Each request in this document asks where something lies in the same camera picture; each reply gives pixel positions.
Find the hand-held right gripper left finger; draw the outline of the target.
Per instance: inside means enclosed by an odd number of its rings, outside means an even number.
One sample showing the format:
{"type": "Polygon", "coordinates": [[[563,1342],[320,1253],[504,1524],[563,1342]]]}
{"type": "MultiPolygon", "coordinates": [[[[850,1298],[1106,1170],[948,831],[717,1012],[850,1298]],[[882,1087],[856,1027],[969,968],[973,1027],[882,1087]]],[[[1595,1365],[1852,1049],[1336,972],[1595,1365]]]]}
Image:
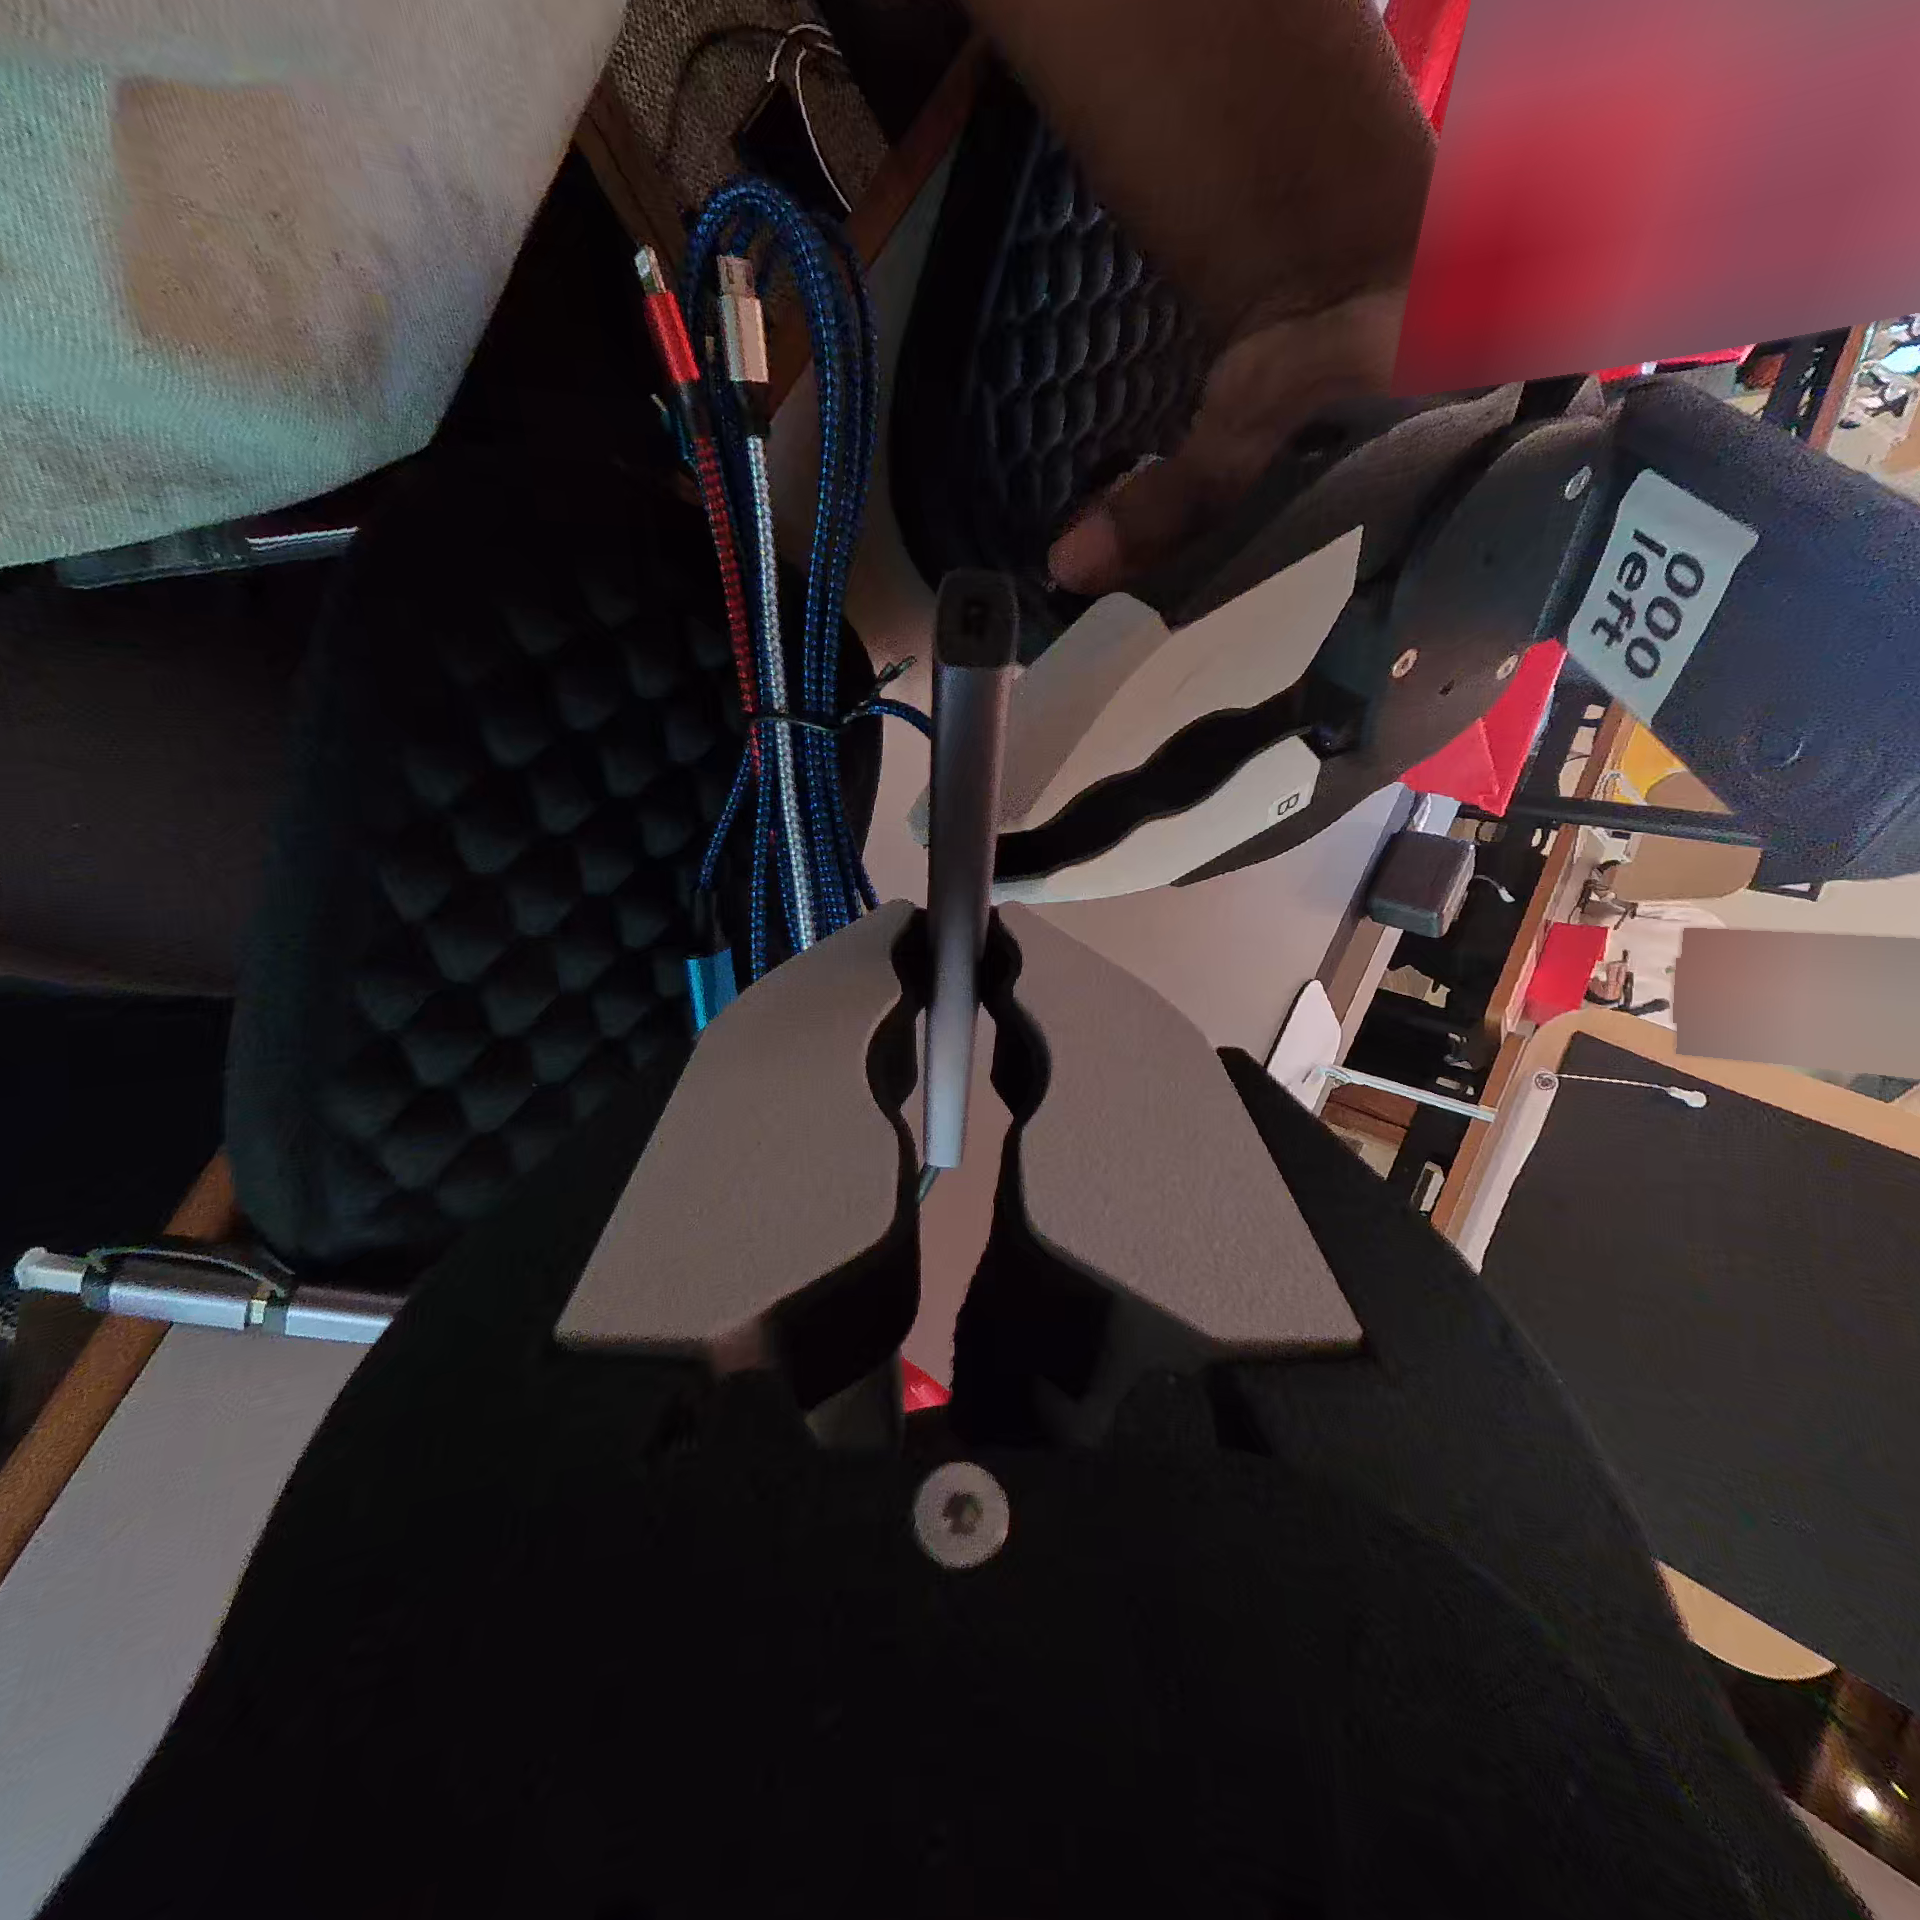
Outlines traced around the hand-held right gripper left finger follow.
{"type": "Polygon", "coordinates": [[[685,1073],[555,1334],[567,1349],[771,1373],[828,1404],[898,1357],[920,1305],[923,914],[892,901],[736,997],[685,1073]]]}

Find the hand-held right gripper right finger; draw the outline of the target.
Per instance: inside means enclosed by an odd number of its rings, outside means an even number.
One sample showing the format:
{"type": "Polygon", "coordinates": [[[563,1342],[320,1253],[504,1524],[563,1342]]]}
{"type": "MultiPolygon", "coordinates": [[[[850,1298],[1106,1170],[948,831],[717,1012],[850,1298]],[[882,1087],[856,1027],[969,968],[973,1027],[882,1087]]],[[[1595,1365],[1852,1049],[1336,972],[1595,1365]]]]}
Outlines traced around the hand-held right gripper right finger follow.
{"type": "Polygon", "coordinates": [[[1111,1428],[1142,1381],[1322,1363],[1364,1332],[1195,1021],[1049,925],[996,910],[982,964],[1007,1110],[961,1310],[961,1413],[1111,1428]]]}

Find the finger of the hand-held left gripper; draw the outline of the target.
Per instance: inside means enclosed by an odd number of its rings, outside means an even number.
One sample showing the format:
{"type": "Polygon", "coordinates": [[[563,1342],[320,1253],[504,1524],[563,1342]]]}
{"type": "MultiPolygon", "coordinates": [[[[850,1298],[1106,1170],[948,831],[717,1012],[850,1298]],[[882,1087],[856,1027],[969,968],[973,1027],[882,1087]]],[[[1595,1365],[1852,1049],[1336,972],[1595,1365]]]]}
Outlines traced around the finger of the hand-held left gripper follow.
{"type": "Polygon", "coordinates": [[[1301,705],[1216,711],[998,838],[995,905],[1115,901],[1179,885],[1314,798],[1301,705]]]}
{"type": "Polygon", "coordinates": [[[1132,594],[1097,601],[1014,686],[1000,829],[1043,829],[1191,726],[1290,690],[1349,607],[1362,547],[1355,527],[1179,629],[1132,594]]]}

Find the large red plastic bin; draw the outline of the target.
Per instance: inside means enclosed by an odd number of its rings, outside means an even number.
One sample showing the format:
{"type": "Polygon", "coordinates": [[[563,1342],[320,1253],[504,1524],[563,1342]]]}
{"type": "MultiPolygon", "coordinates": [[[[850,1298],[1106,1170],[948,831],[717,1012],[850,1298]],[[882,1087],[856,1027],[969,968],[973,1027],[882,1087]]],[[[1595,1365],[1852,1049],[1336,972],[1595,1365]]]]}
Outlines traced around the large red plastic bin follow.
{"type": "Polygon", "coordinates": [[[1558,640],[1536,643],[1502,684],[1494,707],[1447,746],[1409,769],[1401,784],[1417,797],[1506,817],[1549,721],[1569,665],[1558,640]]]}

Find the grey usb hub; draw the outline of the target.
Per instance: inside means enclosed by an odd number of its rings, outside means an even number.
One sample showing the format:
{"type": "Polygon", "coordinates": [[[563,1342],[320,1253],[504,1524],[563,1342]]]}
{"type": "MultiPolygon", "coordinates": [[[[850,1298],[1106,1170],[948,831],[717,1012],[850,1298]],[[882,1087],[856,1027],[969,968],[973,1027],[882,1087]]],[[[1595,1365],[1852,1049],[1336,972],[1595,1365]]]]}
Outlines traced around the grey usb hub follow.
{"type": "Polygon", "coordinates": [[[926,787],[920,1198],[961,1169],[967,1153],[1018,646],[1018,592],[1007,577],[965,569],[943,578],[932,623],[926,787]]]}

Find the person's left forearm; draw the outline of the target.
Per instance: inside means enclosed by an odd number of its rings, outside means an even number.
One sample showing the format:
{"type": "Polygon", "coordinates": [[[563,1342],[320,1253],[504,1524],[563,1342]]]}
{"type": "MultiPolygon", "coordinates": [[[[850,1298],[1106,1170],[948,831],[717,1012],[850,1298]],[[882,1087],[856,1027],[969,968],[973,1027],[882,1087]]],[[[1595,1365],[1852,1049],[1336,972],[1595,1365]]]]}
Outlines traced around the person's left forearm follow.
{"type": "Polygon", "coordinates": [[[1438,137],[1374,4],[975,3],[1106,209],[1226,344],[1382,394],[1438,137]]]}

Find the grey usb adapter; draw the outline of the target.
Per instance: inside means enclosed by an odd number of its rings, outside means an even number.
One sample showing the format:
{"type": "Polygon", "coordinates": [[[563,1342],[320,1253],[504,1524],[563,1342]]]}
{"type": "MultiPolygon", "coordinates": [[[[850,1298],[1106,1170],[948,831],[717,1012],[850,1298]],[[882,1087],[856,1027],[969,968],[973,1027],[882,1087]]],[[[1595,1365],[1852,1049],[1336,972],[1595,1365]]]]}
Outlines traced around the grey usb adapter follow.
{"type": "Polygon", "coordinates": [[[401,1310],[396,1296],[300,1281],[269,1253],[187,1240],[33,1249],[13,1264],[13,1285],[110,1318],[355,1349],[373,1346],[401,1310]]]}

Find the person's left hand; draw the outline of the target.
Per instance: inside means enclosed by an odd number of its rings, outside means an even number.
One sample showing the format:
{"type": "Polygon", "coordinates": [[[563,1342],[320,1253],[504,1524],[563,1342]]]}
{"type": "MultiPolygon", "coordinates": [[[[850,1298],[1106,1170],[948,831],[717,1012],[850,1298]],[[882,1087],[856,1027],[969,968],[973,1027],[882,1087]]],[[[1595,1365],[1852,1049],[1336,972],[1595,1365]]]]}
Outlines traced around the person's left hand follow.
{"type": "Polygon", "coordinates": [[[1052,588],[1100,599],[1173,565],[1229,519],[1324,412],[1386,394],[1409,282],[1251,303],[1212,364],[1187,439],[1092,500],[1052,543],[1052,588]]]}

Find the white panel stand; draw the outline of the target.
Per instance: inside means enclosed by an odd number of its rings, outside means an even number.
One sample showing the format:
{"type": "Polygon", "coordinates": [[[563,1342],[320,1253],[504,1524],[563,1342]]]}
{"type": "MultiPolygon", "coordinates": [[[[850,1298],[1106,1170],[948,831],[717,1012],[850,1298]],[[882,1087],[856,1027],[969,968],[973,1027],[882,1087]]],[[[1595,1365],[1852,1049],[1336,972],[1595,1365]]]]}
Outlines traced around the white panel stand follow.
{"type": "Polygon", "coordinates": [[[1333,1092],[1369,1092],[1396,1098],[1411,1109],[1426,1109],[1471,1125],[1492,1125],[1499,1110],[1482,1102],[1353,1069],[1334,1059],[1343,1042],[1343,1021],[1333,997],[1318,978],[1309,978],[1266,1057],[1266,1074],[1309,1115],[1321,1117],[1333,1092]]]}

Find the small grey charger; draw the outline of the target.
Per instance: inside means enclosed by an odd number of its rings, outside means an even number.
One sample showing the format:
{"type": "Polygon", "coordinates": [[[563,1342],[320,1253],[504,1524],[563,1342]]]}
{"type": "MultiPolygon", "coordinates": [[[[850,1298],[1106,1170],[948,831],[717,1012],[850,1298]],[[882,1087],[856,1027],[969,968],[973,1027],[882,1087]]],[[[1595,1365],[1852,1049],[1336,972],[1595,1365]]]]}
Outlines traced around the small grey charger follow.
{"type": "Polygon", "coordinates": [[[1438,942],[1457,925],[1476,876],[1476,844],[1449,832],[1401,829],[1382,846],[1362,892],[1362,917],[1381,928],[1438,942]]]}

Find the black panel with wooden rim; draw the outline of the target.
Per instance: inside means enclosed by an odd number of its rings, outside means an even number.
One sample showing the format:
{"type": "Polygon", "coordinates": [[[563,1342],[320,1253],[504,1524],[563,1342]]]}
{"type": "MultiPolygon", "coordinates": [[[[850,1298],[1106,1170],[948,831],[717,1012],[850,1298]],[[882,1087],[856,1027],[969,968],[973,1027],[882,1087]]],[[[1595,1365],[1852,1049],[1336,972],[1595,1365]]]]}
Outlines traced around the black panel with wooden rim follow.
{"type": "Polygon", "coordinates": [[[1582,1011],[1501,1049],[1434,1225],[1652,1556],[1916,1709],[1918,1120],[1582,1011]]]}

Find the dark slim device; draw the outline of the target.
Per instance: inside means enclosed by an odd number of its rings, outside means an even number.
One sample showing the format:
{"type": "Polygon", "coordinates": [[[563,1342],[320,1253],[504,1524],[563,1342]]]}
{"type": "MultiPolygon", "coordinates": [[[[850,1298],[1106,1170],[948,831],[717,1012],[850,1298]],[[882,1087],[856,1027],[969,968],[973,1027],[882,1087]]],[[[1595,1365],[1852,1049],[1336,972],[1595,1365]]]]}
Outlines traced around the dark slim device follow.
{"type": "Polygon", "coordinates": [[[66,557],[55,563],[62,588],[101,592],[195,578],[229,578],[290,565],[327,565],[348,554],[358,525],[260,532],[241,525],[206,527],[156,540],[66,557]]]}

